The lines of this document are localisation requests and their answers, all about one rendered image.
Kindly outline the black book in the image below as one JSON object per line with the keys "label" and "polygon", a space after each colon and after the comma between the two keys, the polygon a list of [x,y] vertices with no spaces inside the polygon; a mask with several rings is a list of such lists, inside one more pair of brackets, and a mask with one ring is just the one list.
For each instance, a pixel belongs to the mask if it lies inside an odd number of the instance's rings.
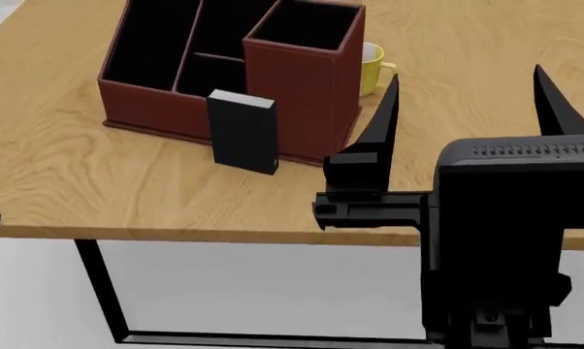
{"label": "black book", "polygon": [[278,168],[276,101],[215,89],[207,97],[213,161],[273,175]]}

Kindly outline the yellow mug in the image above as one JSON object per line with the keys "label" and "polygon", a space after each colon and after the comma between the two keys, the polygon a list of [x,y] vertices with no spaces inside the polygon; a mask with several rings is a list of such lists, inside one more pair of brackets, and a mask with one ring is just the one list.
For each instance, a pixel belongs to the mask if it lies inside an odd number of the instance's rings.
{"label": "yellow mug", "polygon": [[395,63],[389,63],[384,60],[384,49],[375,43],[363,43],[362,51],[362,69],[360,83],[360,97],[372,95],[383,84],[379,82],[380,72],[387,69],[391,77],[397,74]]}

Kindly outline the black metal table frame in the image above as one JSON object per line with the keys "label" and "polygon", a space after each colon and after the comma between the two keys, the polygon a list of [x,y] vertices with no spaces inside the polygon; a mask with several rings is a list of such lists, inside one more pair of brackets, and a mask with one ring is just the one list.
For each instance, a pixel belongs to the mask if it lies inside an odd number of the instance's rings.
{"label": "black metal table frame", "polygon": [[133,331],[127,325],[97,241],[77,239],[75,245],[113,340],[117,344],[225,349],[431,349],[433,346],[440,345],[439,342],[429,339]]}

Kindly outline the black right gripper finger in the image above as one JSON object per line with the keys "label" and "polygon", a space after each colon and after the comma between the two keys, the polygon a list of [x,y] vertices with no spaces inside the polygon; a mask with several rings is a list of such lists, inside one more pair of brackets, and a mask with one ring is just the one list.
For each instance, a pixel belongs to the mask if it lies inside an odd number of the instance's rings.
{"label": "black right gripper finger", "polygon": [[394,76],[373,118],[355,143],[323,162],[326,191],[388,191],[399,114],[399,78]]}
{"label": "black right gripper finger", "polygon": [[535,111],[542,136],[584,135],[584,117],[540,65],[533,74]]}

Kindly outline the dark red leather caddy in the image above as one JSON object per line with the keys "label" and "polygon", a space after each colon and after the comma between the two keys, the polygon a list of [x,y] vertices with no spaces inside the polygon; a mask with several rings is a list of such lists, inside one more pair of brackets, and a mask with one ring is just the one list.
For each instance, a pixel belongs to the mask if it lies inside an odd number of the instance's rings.
{"label": "dark red leather caddy", "polygon": [[216,89],[276,102],[282,159],[321,165],[361,106],[366,8],[335,0],[125,0],[98,77],[107,127],[211,141]]}

